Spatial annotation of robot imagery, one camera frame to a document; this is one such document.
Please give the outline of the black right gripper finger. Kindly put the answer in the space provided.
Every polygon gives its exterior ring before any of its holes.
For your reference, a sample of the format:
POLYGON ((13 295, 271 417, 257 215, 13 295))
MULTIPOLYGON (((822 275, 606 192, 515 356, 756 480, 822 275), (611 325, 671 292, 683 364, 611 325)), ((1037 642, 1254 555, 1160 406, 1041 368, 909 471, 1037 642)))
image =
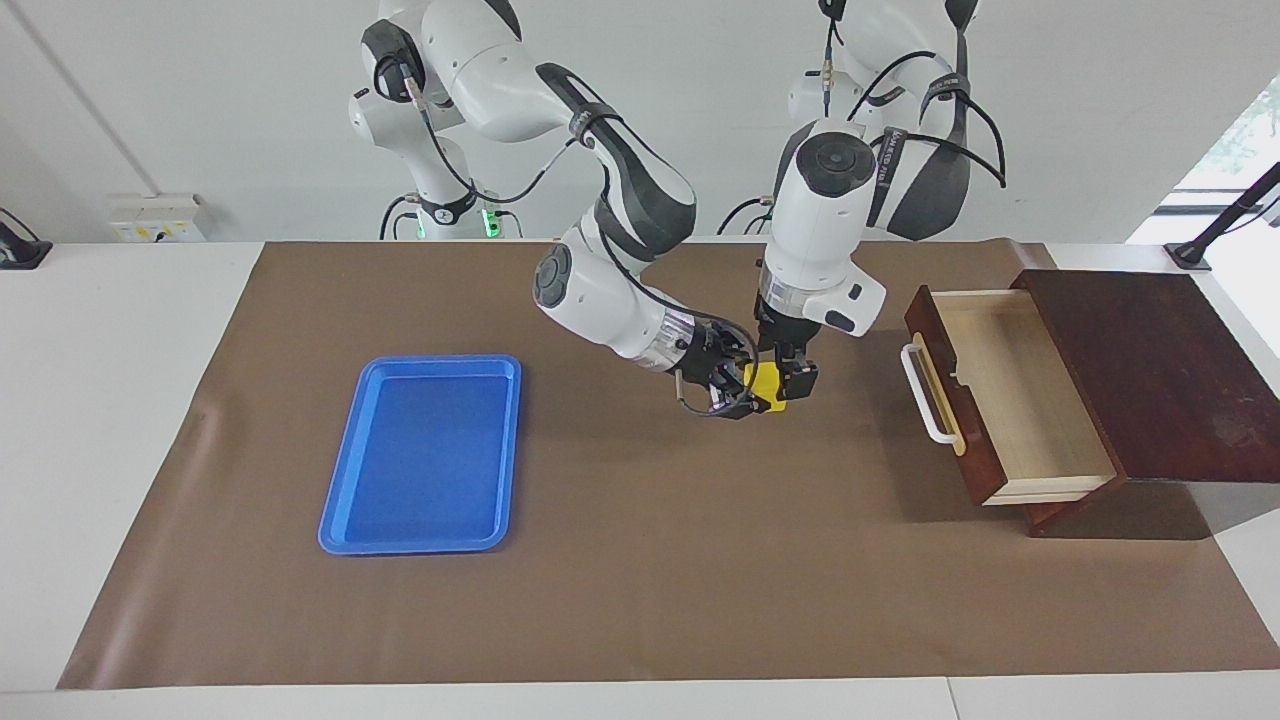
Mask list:
POLYGON ((750 377, 759 363, 756 341, 749 333, 741 332, 719 332, 718 337, 724 360, 733 364, 740 377, 750 377))
POLYGON ((708 388, 710 405, 707 414, 713 418, 740 420, 769 411, 769 401, 749 386, 708 388))

